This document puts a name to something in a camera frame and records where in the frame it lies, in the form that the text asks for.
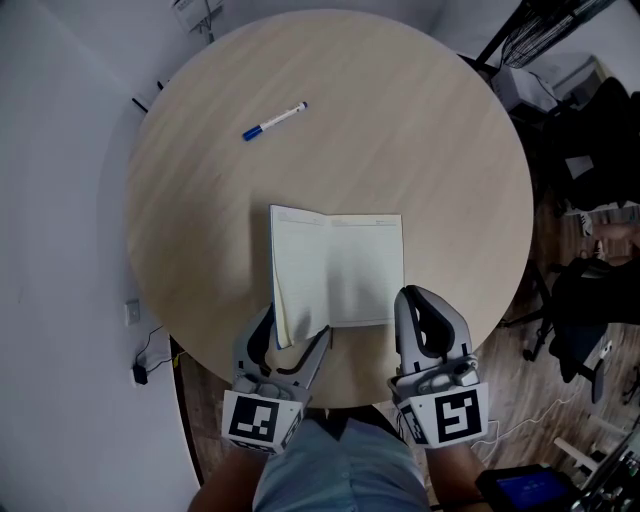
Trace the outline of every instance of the whiteboard marker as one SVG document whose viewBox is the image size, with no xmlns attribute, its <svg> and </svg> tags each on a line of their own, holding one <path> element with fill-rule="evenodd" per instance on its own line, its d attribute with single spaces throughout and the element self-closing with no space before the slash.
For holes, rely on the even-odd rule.
<svg viewBox="0 0 640 512">
<path fill-rule="evenodd" d="M 254 126 L 253 128 L 251 128 L 251 130 L 244 132 L 242 134 L 242 138 L 244 140 L 251 140 L 254 137 L 257 137 L 258 135 L 260 135 L 267 128 L 271 128 L 272 126 L 275 126 L 280 121 L 284 121 L 287 117 L 291 117 L 293 114 L 297 112 L 302 112 L 308 106 L 309 105 L 307 104 L 307 102 L 303 101 L 302 103 L 299 103 L 298 105 L 293 107 L 291 110 L 287 110 L 286 112 L 283 112 L 282 114 L 277 115 L 276 117 L 269 119 L 268 121 L 262 124 L 259 124 L 258 126 Z"/>
</svg>

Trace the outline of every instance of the black and white square marker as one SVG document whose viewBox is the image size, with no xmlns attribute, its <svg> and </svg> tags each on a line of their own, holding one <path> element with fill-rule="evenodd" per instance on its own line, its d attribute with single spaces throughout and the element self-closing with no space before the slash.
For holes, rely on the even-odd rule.
<svg viewBox="0 0 640 512">
<path fill-rule="evenodd" d="M 282 441 L 282 449 L 283 450 L 289 444 L 289 441 L 293 437 L 293 434 L 295 433 L 295 431 L 298 429 L 298 425 L 300 425 L 300 423 L 302 423 L 302 411 L 298 411 L 298 415 L 296 416 L 296 419 L 293 420 L 293 423 L 289 427 L 289 430 L 287 431 L 287 434 L 284 436 L 284 440 Z"/>
<path fill-rule="evenodd" d="M 233 410 L 229 434 L 271 443 L 276 432 L 278 406 L 278 402 L 239 396 Z"/>
<path fill-rule="evenodd" d="M 276 451 L 273 448 L 270 448 L 269 446 L 260 446 L 258 444 L 243 443 L 242 441 L 235 441 L 233 439 L 231 440 L 231 442 L 236 446 L 239 446 L 240 448 L 249 448 L 249 450 L 255 450 L 257 452 L 264 452 L 264 453 L 276 453 Z"/>
<path fill-rule="evenodd" d="M 424 432 L 420 427 L 420 423 L 418 423 L 418 418 L 416 418 L 416 415 L 413 413 L 413 409 L 411 408 L 411 406 L 407 405 L 403 407 L 402 409 L 400 409 L 400 412 L 402 412 L 402 415 L 407 422 L 407 425 L 415 442 L 417 444 L 427 444 L 427 438 L 424 435 Z"/>
<path fill-rule="evenodd" d="M 437 397 L 435 407 L 440 443 L 482 432 L 480 406 L 475 389 Z"/>
</svg>

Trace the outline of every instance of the blue pen cap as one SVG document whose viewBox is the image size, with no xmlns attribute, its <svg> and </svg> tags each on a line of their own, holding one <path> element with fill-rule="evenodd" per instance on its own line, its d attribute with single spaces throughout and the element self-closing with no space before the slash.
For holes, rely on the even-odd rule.
<svg viewBox="0 0 640 512">
<path fill-rule="evenodd" d="M 242 138 L 244 140 L 251 140 L 254 137 L 257 137 L 258 135 L 260 135 L 261 133 L 262 133 L 262 128 L 260 128 L 260 125 L 254 126 L 253 128 L 251 128 L 251 130 L 244 132 L 242 134 Z"/>
</svg>

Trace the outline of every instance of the wall outlet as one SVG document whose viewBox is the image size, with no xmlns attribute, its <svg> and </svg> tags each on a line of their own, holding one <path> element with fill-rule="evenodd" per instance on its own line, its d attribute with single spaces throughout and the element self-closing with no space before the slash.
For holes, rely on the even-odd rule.
<svg viewBox="0 0 640 512">
<path fill-rule="evenodd" d="M 140 321 L 140 301 L 127 301 L 124 305 L 124 325 L 137 324 Z"/>
</svg>

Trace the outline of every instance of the round wooden table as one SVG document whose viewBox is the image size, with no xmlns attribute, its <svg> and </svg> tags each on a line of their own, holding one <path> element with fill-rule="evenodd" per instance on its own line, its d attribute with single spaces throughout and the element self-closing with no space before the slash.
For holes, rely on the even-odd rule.
<svg viewBox="0 0 640 512">
<path fill-rule="evenodd" d="M 348 11 L 261 20 L 191 59 L 142 125 L 128 192 L 143 297 L 226 380 L 235 337 L 271 300 L 269 204 L 402 214 L 405 283 L 453 305 L 474 348 L 509 306 L 533 224 L 525 156 L 487 85 L 429 36 Z M 292 365 L 300 350 L 268 360 Z M 398 364 L 393 326 L 336 329 L 313 404 L 386 400 Z"/>
</svg>

